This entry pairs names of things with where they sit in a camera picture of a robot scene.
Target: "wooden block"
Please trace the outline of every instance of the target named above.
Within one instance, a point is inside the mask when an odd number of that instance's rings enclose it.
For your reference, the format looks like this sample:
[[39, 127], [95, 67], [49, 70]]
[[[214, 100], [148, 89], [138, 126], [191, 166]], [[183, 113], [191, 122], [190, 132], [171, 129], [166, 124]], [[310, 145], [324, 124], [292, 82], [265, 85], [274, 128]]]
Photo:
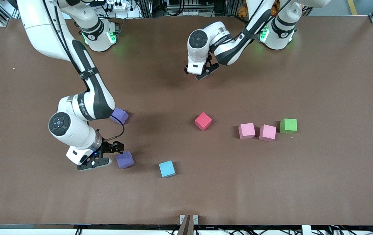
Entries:
[[297, 132], [297, 119], [286, 118], [279, 124], [279, 133], [294, 134]]
[[128, 118], [128, 113], [122, 109], [119, 109], [117, 107], [115, 107], [114, 111], [112, 112], [112, 115], [110, 116], [110, 118], [121, 125], [121, 123], [115, 119], [115, 118], [118, 118], [122, 123], [123, 125], [125, 124], [125, 121], [127, 120]]
[[239, 126], [239, 135], [241, 139], [255, 137], [255, 125], [253, 123], [241, 124]]
[[159, 164], [159, 168], [161, 170], [162, 177], [164, 178], [174, 176], [176, 174], [172, 161], [162, 162]]
[[202, 131], [205, 131], [210, 126], [212, 119], [204, 112], [202, 112], [197, 119], [195, 119], [195, 125]]
[[259, 132], [259, 139], [264, 141], [274, 141], [276, 136], [276, 127], [263, 125]]
[[118, 167], [120, 167], [121, 169], [125, 169], [129, 166], [134, 165], [133, 157], [131, 156], [131, 153], [129, 151], [118, 154], [117, 156], [115, 156], [115, 159], [117, 160]]

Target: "yellow floor line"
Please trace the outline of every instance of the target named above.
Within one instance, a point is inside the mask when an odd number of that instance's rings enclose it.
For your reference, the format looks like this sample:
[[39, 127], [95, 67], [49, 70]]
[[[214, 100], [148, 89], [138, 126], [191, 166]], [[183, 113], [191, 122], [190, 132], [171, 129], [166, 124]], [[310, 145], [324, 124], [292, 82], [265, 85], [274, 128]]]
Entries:
[[348, 0], [348, 4], [352, 15], [358, 15], [358, 12], [356, 12], [355, 4], [353, 4], [353, 0]]

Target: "brown tabletop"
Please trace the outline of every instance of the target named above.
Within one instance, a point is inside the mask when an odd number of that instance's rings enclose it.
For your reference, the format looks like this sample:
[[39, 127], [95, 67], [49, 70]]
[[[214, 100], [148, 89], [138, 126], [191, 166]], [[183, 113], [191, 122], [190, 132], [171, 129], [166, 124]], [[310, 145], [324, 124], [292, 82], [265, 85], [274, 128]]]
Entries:
[[[220, 18], [236, 35], [243, 23]], [[373, 224], [373, 24], [303, 17], [282, 51], [256, 42], [202, 81], [184, 73], [187, 38], [214, 18], [126, 20], [119, 43], [91, 52], [119, 108], [136, 165], [80, 172], [48, 131], [60, 98], [85, 87], [69, 62], [0, 28], [0, 224]], [[73, 35], [78, 28], [69, 22]], [[193, 120], [206, 112], [207, 131]], [[276, 141], [237, 126], [298, 120]], [[93, 121], [104, 137], [121, 131]], [[160, 176], [172, 160], [177, 175]]]

